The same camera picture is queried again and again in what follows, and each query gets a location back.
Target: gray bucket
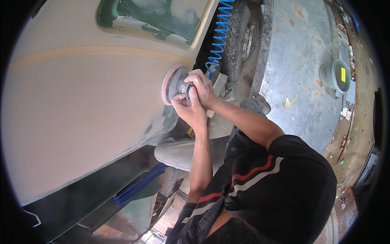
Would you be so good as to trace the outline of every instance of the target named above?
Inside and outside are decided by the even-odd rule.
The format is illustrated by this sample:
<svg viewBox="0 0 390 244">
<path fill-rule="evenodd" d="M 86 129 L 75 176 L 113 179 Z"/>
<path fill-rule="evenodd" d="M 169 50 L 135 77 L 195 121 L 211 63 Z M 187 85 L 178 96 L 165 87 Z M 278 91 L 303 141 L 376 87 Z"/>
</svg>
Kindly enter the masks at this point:
<svg viewBox="0 0 390 244">
<path fill-rule="evenodd" d="M 334 59 L 330 63 L 323 64 L 319 69 L 322 83 L 340 93 L 347 92 L 351 85 L 351 74 L 348 65 L 341 59 Z"/>
</svg>

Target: pink sanding disc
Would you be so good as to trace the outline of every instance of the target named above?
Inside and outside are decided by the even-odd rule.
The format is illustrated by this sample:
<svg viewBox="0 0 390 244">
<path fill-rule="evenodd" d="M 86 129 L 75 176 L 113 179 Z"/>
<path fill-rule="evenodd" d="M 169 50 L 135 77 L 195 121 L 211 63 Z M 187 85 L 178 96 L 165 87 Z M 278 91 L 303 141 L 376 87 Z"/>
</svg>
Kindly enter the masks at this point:
<svg viewBox="0 0 390 244">
<path fill-rule="evenodd" d="M 164 82 L 163 82 L 163 87 L 161 88 L 161 99 L 163 100 L 163 103 L 167 106 L 170 106 L 172 105 L 170 101 L 168 101 L 167 99 L 167 85 L 168 85 L 168 82 L 170 80 L 170 78 L 172 77 L 172 75 L 175 73 L 176 70 L 178 70 L 179 68 L 181 67 L 184 67 L 183 64 L 176 64 L 174 65 L 167 73 L 167 75 L 165 76 L 164 78 Z"/>
</svg>

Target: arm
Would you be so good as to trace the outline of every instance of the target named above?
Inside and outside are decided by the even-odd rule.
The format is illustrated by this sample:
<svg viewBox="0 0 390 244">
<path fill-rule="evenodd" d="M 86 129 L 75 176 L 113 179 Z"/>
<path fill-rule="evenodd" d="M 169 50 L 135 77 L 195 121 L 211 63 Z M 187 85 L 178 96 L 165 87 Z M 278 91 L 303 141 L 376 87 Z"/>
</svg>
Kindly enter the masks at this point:
<svg viewBox="0 0 390 244">
<path fill-rule="evenodd" d="M 204 76 L 200 69 L 191 71 L 184 81 L 194 83 L 199 94 L 199 101 L 205 109 L 219 113 L 237 126 L 252 141 L 267 150 L 273 140 L 284 135 L 279 126 L 263 116 L 217 98 L 213 92 L 211 81 Z"/>
<path fill-rule="evenodd" d="M 190 89 L 190 100 L 185 95 L 175 96 L 171 103 L 177 114 L 195 132 L 195 146 L 190 169 L 190 192 L 186 203 L 198 203 L 213 177 L 206 112 L 200 105 L 196 88 Z"/>
</svg>

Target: air hose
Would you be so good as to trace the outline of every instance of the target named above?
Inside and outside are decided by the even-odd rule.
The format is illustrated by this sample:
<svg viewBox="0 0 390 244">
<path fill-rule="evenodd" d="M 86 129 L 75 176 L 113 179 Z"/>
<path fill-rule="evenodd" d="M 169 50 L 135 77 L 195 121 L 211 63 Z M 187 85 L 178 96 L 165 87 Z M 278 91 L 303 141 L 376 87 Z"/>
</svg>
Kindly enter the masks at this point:
<svg viewBox="0 0 390 244">
<path fill-rule="evenodd" d="M 218 66 L 219 64 L 216 62 L 216 60 L 222 59 L 220 53 L 223 52 L 222 46 L 226 44 L 225 42 L 225 39 L 227 37 L 226 32 L 229 30 L 229 28 L 226 25 L 230 24 L 230 20 L 228 20 L 227 17 L 232 16 L 232 14 L 228 10 L 233 9 L 233 7 L 227 3 L 232 3 L 232 2 L 234 2 L 234 0 L 220 0 L 220 3 L 225 7 L 218 8 L 218 10 L 221 11 L 221 14 L 218 14 L 217 17 L 220 18 L 221 21 L 217 21 L 216 24 L 219 25 L 221 29 L 215 29 L 215 31 L 220 33 L 221 36 L 213 36 L 213 38 L 217 40 L 217 43 L 216 42 L 212 43 L 213 46 L 219 47 L 219 50 L 211 50 L 210 52 L 214 54 L 216 57 L 210 56 L 209 57 L 210 62 L 206 63 L 206 68 L 210 73 L 209 76 L 210 80 L 211 80 L 211 76 L 213 75 L 213 73 L 210 70 L 210 65 Z"/>
</svg>

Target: person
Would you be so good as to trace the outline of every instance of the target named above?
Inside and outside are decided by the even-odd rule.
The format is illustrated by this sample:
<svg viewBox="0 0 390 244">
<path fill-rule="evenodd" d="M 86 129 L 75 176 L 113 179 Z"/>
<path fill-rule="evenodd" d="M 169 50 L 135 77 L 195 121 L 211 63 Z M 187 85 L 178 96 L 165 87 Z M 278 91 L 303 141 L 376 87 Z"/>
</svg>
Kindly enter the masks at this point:
<svg viewBox="0 0 390 244">
<path fill-rule="evenodd" d="M 190 192 L 166 243 L 313 243 L 336 196 L 328 161 L 268 120 L 262 96 L 229 104 L 200 69 L 185 82 L 194 84 L 190 101 L 179 94 L 171 103 L 195 141 L 167 138 L 154 152 L 170 166 L 190 165 Z M 207 109 L 234 124 L 230 136 L 209 140 Z M 213 176 L 214 148 L 224 159 Z"/>
</svg>

